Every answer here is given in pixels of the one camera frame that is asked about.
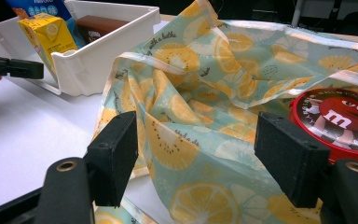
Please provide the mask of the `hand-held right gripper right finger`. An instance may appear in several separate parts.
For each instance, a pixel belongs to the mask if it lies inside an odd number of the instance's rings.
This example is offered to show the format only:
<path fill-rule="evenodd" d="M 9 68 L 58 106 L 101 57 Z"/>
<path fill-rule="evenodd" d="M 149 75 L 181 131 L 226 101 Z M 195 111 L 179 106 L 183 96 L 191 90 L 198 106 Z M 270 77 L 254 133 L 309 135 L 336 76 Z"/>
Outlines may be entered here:
<path fill-rule="evenodd" d="M 316 206 L 317 176 L 328 163 L 328 147 L 285 117 L 260 112 L 255 155 L 295 207 Z"/>

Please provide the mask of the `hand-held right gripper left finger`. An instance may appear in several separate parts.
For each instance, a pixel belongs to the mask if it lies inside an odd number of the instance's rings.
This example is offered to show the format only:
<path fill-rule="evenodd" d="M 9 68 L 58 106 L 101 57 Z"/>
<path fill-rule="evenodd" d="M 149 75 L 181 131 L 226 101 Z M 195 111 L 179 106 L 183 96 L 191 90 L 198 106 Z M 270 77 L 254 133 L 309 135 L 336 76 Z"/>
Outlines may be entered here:
<path fill-rule="evenodd" d="M 138 159 L 136 113 L 113 117 L 89 144 L 84 159 L 91 199 L 98 206 L 120 206 Z"/>

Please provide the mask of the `yellow drink carton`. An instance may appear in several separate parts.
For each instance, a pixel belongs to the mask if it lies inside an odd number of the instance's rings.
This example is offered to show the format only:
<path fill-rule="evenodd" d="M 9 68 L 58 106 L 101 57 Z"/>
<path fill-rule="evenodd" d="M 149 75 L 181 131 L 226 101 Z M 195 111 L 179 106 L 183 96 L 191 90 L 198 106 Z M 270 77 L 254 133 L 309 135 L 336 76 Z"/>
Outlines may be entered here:
<path fill-rule="evenodd" d="M 18 25 L 52 77 L 58 80 L 51 54 L 77 49 L 76 42 L 65 20 L 47 13 L 39 13 L 33 17 L 19 20 Z"/>

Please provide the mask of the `red round candy tin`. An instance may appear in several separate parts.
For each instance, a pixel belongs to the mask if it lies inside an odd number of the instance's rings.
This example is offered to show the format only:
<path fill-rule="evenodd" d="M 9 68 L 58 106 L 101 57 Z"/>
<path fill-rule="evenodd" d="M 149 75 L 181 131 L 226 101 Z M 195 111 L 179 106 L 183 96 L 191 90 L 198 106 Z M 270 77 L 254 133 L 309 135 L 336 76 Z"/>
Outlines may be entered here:
<path fill-rule="evenodd" d="M 289 119 L 331 149 L 329 160 L 358 160 L 358 92 L 337 88 L 300 94 Z"/>

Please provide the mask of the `blue snack pouch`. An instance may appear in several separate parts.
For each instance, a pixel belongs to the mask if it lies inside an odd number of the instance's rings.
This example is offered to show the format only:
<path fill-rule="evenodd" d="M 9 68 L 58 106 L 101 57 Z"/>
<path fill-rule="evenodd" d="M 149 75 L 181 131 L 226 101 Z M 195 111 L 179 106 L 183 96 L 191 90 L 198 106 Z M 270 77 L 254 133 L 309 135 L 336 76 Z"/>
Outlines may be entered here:
<path fill-rule="evenodd" d="M 31 18 L 40 13 L 62 18 L 66 22 L 77 47 L 80 49 L 86 45 L 64 0 L 6 0 L 6 2 L 21 19 Z"/>

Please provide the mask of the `white plastic storage box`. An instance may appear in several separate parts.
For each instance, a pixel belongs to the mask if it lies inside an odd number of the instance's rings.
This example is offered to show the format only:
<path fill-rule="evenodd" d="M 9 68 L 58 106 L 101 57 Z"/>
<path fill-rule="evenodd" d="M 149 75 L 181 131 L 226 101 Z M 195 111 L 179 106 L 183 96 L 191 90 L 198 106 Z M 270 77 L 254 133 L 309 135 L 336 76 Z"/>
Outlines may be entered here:
<path fill-rule="evenodd" d="M 34 84 L 58 95 L 71 96 L 99 94 L 110 75 L 113 60 L 154 34 L 160 23 L 158 7 L 114 3 L 65 0 L 72 16 L 99 16 L 125 21 L 115 31 L 89 43 L 79 50 L 54 52 L 52 59 L 56 74 L 44 71 L 42 79 Z M 18 25 L 18 18 L 0 22 L 0 57 L 38 62 L 40 57 Z"/>

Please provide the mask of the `brown rectangular box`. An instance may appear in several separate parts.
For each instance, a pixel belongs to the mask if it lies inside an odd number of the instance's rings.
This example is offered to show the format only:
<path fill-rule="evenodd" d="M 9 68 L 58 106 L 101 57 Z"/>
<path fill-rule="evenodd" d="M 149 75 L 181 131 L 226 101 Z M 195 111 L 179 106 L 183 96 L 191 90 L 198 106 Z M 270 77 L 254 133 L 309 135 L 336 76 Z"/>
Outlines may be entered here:
<path fill-rule="evenodd" d="M 127 23 L 127 21 L 92 15 L 87 15 L 76 20 L 78 31 L 87 43 L 91 43 Z"/>

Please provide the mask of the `lemon print cloth bag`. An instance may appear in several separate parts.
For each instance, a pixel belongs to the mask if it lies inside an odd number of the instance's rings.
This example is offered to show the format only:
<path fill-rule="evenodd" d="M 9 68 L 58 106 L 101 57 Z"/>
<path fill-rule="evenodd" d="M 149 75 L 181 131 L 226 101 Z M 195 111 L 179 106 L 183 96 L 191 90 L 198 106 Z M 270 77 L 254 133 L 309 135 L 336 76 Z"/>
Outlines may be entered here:
<path fill-rule="evenodd" d="M 98 123 L 137 115 L 140 156 L 172 224 L 321 224 L 255 156 L 257 117 L 318 88 L 358 91 L 358 43 L 194 2 L 113 62 Z"/>

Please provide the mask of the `white desk leg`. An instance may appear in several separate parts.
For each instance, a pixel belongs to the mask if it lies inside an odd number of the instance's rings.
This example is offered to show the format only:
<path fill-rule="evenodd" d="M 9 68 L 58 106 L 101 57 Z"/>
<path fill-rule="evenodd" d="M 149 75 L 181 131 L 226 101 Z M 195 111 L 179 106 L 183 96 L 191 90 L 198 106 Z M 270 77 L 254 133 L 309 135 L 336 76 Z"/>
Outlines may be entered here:
<path fill-rule="evenodd" d="M 291 21 L 291 25 L 294 27 L 298 26 L 304 1 L 305 0 L 296 0 L 295 10 L 294 10 L 292 21 Z"/>

